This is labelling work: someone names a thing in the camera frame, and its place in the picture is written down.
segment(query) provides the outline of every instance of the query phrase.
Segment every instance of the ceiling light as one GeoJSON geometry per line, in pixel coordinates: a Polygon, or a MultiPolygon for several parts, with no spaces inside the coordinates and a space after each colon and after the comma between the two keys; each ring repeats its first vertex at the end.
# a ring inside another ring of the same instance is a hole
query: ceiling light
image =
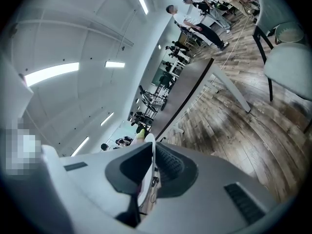
{"type": "Polygon", "coordinates": [[[78,69],[79,69],[79,62],[62,64],[62,65],[54,66],[51,68],[45,68],[37,72],[34,72],[32,74],[26,75],[25,80],[26,80],[27,86],[30,87],[40,81],[43,81],[48,78],[52,78],[54,76],[58,76],[61,74],[69,73],[72,71],[77,71],[78,69]]]}
{"type": "Polygon", "coordinates": [[[83,145],[89,140],[89,137],[87,137],[79,146],[78,148],[74,151],[74,153],[71,155],[71,157],[75,156],[79,150],[83,147],[83,145]]]}
{"type": "Polygon", "coordinates": [[[124,62],[107,61],[105,62],[105,68],[124,68],[124,62]]]}
{"type": "Polygon", "coordinates": [[[112,112],[102,123],[101,126],[103,126],[105,124],[105,122],[107,122],[109,120],[110,117],[112,117],[114,114],[114,112],[112,112]]]}
{"type": "Polygon", "coordinates": [[[139,0],[139,2],[140,2],[141,6],[142,6],[142,8],[144,10],[144,13],[147,15],[148,9],[146,7],[145,1],[144,0],[139,0]]]}

